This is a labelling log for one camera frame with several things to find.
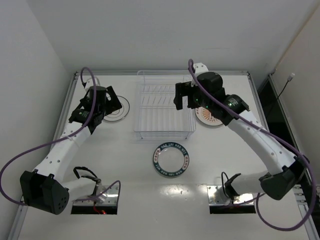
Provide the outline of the white plate orange pattern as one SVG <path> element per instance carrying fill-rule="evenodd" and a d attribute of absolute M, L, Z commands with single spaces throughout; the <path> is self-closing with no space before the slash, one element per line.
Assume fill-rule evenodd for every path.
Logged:
<path fill-rule="evenodd" d="M 207 126 L 218 127 L 223 125 L 223 123 L 219 119 L 213 117 L 211 112 L 206 108 L 198 107 L 194 111 L 197 119 Z"/>

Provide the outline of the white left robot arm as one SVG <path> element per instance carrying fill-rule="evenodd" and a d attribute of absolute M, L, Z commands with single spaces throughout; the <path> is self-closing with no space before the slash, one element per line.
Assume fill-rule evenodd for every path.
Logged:
<path fill-rule="evenodd" d="M 59 215 L 69 202 L 100 202 L 101 179 L 94 174 L 78 176 L 69 182 L 63 179 L 81 145 L 94 133 L 103 118 L 121 108 L 111 86 L 91 86 L 88 89 L 45 159 L 33 171 L 25 171 L 21 175 L 22 196 L 27 206 Z"/>

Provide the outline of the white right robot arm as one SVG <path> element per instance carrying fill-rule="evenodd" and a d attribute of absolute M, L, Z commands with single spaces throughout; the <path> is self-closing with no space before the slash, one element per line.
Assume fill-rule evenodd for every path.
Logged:
<path fill-rule="evenodd" d="M 176 109 L 183 108 L 183 97 L 187 97 L 188 108 L 202 107 L 209 111 L 212 117 L 236 133 L 266 167 L 263 172 L 233 175 L 217 192 L 217 200 L 227 202 L 247 193 L 264 193 L 281 200 L 303 177 L 306 158 L 285 148 L 258 122 L 241 97 L 227 94 L 218 73 L 192 59 L 188 60 L 188 70 L 192 81 L 175 85 Z"/>

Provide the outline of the white plate black ring pattern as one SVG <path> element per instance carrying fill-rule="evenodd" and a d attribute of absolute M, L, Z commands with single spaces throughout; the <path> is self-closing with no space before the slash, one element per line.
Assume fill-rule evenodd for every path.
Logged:
<path fill-rule="evenodd" d="M 118 95 L 117 98 L 119 99 L 119 102 L 121 104 L 121 108 L 112 112 L 111 114 L 105 116 L 103 118 L 103 121 L 106 123 L 116 123 L 121 120 L 123 120 L 130 111 L 130 102 L 123 96 Z"/>

